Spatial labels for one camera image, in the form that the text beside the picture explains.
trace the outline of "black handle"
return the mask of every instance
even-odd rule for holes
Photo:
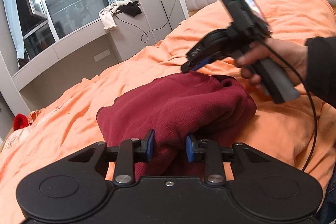
[[[242,47],[239,51],[232,53],[231,56],[237,59],[248,50],[250,50],[249,46]],[[261,81],[275,104],[295,100],[300,96],[284,69],[270,58],[257,61],[252,65],[252,68],[254,73],[261,76]]]

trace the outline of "window sill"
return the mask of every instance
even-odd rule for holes
[[[59,60],[106,34],[100,19],[96,19],[54,43],[35,56],[23,68],[12,76],[18,90],[22,90],[37,76]]]

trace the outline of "person's arm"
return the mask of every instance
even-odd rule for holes
[[[308,90],[336,108],[336,37],[310,38],[306,45]]]

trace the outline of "red fabric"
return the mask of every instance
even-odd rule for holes
[[[13,120],[13,129],[18,130],[29,126],[28,118],[23,114],[18,114]]]
[[[209,138],[222,146],[256,112],[252,98],[234,78],[198,72],[176,73],[158,78],[115,99],[96,116],[104,140],[117,146],[130,138],[143,138],[155,130],[154,155],[150,163],[135,165],[141,175],[201,175],[202,164],[189,164],[185,138]]]

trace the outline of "orange blanket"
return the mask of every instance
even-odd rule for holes
[[[303,44],[306,38],[336,35],[336,16],[325,0],[256,0],[270,25],[273,37]],[[92,80],[83,79],[56,102],[43,109],[26,133],[0,154],[0,223],[24,219],[15,199],[18,182],[30,172],[52,163],[91,143],[102,135],[95,115],[121,94],[157,77],[179,72],[184,54],[208,32],[228,26],[230,18],[221,5],[213,3],[192,16],[163,41],[146,47],[131,59],[105,70]],[[236,137],[290,165],[302,168],[311,147],[313,118],[301,86],[302,96],[274,105],[240,78],[231,59],[217,61],[202,73],[236,77],[255,100],[258,110],[248,126]],[[335,164],[336,110],[314,97],[319,118],[316,148],[306,171],[325,189]],[[107,178],[110,179],[113,164]]]

